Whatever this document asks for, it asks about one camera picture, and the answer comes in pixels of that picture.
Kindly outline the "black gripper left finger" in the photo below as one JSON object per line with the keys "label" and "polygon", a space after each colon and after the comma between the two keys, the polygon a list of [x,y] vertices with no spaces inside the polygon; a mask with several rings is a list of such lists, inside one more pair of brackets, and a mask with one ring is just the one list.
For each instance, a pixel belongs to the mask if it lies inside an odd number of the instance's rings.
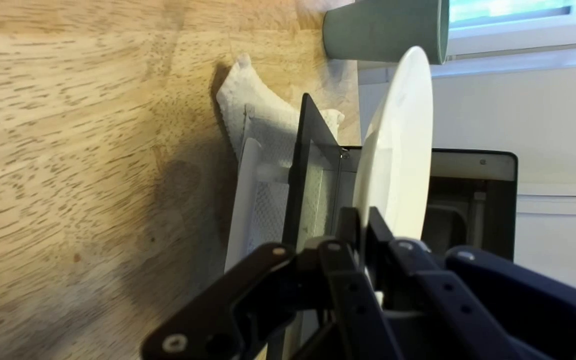
{"label": "black gripper left finger", "polygon": [[316,248],[258,246],[232,270],[152,330],[141,360],[254,360],[301,311],[322,323],[298,360],[362,351],[353,334],[368,326],[368,284],[353,260],[358,211],[342,207],[342,225]]}

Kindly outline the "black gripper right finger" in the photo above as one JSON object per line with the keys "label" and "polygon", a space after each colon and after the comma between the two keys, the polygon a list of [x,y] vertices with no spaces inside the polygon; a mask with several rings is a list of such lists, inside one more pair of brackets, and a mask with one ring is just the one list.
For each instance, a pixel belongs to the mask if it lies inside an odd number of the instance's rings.
{"label": "black gripper right finger", "polygon": [[422,239],[396,238],[368,209],[364,257],[384,309],[446,328],[473,360],[576,360],[576,288],[501,256],[455,246],[443,257]]}

